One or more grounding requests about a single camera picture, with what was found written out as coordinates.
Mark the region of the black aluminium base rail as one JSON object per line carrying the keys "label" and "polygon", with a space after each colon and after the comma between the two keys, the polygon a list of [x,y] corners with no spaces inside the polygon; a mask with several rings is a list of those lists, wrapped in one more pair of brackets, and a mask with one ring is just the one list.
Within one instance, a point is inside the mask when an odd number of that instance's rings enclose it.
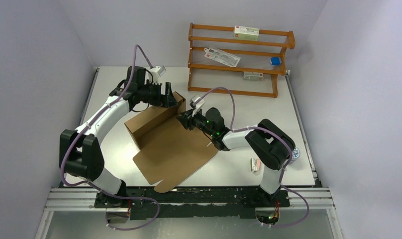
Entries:
{"label": "black aluminium base rail", "polygon": [[261,211],[335,209],[328,188],[282,189],[272,196],[258,186],[245,187],[178,187],[158,193],[153,187],[128,187],[131,201],[112,205],[96,189],[54,188],[46,201],[45,211],[117,213],[131,220],[160,218],[240,217],[254,219]]}

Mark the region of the grey white box lower shelf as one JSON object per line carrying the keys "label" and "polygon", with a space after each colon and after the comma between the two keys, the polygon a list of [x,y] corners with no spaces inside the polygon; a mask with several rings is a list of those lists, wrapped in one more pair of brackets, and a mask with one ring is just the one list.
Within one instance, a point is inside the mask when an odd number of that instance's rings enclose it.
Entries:
{"label": "grey white box lower shelf", "polygon": [[260,72],[243,72],[243,79],[244,80],[250,80],[250,81],[263,81],[264,80],[264,75],[263,73]]}

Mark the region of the white plastic packet on shelf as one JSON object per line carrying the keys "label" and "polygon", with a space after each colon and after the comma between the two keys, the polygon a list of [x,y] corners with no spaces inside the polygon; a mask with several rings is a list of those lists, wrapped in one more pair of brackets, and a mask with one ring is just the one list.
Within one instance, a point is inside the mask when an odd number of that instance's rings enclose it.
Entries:
{"label": "white plastic packet on shelf", "polygon": [[214,47],[204,48],[204,52],[204,56],[206,58],[228,67],[237,67],[238,63],[241,60],[241,58],[236,55],[227,53]]}

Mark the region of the brown cardboard box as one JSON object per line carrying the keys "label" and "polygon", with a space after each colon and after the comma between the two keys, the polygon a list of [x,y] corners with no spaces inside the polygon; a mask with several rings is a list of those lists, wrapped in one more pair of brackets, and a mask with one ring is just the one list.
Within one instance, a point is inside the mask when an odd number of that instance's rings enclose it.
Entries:
{"label": "brown cardboard box", "polygon": [[124,124],[139,149],[133,161],[158,193],[179,186],[218,153],[200,130],[184,129],[177,116],[186,110],[186,99],[173,96],[176,106],[150,106]]}

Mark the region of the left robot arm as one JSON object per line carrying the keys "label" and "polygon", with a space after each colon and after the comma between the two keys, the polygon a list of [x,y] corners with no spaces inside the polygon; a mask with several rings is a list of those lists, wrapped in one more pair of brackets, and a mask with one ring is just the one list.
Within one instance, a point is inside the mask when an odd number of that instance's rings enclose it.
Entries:
{"label": "left robot arm", "polygon": [[110,92],[103,106],[85,123],[74,130],[66,129],[60,135],[59,167],[64,185],[70,174],[83,183],[95,186],[114,207],[126,204],[126,183],[115,177],[104,165],[101,143],[113,126],[139,103],[171,108],[178,104],[171,83],[165,83],[165,92],[159,78],[166,72],[164,66],[150,69],[130,66],[126,78]]}

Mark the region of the green white box top shelf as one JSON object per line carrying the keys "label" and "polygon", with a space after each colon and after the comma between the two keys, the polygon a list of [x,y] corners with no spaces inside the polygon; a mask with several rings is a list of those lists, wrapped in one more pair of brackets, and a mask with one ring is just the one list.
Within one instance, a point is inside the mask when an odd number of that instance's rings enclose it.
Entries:
{"label": "green white box top shelf", "polygon": [[245,27],[236,25],[234,27],[234,39],[257,41],[259,36],[259,29],[253,27]]}

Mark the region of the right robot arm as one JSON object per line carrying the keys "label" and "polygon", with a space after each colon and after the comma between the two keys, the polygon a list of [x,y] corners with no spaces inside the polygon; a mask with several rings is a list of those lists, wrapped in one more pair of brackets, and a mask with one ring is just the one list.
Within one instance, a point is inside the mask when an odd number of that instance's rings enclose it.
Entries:
{"label": "right robot arm", "polygon": [[264,206],[276,202],[284,164],[292,158],[296,144],[274,123],[263,119],[257,125],[231,131],[217,108],[206,113],[191,109],[178,114],[177,120],[187,130],[202,131],[219,151],[251,148],[264,166],[259,201]]}

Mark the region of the blue small object on shelf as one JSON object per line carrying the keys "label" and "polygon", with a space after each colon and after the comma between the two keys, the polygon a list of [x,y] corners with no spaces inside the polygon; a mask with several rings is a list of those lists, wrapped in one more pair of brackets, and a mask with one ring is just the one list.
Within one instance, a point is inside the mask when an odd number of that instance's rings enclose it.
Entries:
{"label": "blue small object on shelf", "polygon": [[270,64],[273,66],[279,66],[282,65],[283,61],[281,59],[281,57],[271,57],[270,58]]}

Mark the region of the pink white small device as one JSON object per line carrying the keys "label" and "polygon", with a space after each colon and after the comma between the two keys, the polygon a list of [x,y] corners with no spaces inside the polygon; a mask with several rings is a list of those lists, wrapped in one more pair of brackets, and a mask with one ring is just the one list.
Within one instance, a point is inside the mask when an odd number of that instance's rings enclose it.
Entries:
{"label": "pink white small device", "polygon": [[261,160],[258,158],[251,158],[250,159],[250,168],[251,172],[256,173],[260,170],[261,167]]}

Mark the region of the orange wooden shelf rack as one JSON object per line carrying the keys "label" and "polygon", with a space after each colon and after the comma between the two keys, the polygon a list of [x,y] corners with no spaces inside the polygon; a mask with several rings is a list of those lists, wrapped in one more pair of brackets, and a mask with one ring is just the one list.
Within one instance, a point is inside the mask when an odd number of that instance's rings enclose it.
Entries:
{"label": "orange wooden shelf rack", "polygon": [[[234,27],[190,24],[188,91],[276,98],[278,76],[286,74],[285,53],[294,49],[292,31],[259,30],[257,41],[233,38]],[[237,67],[228,67],[206,58],[204,48],[214,47],[241,58]],[[279,66],[270,64],[271,57],[281,57]],[[243,72],[260,72],[263,81],[243,79]]]}

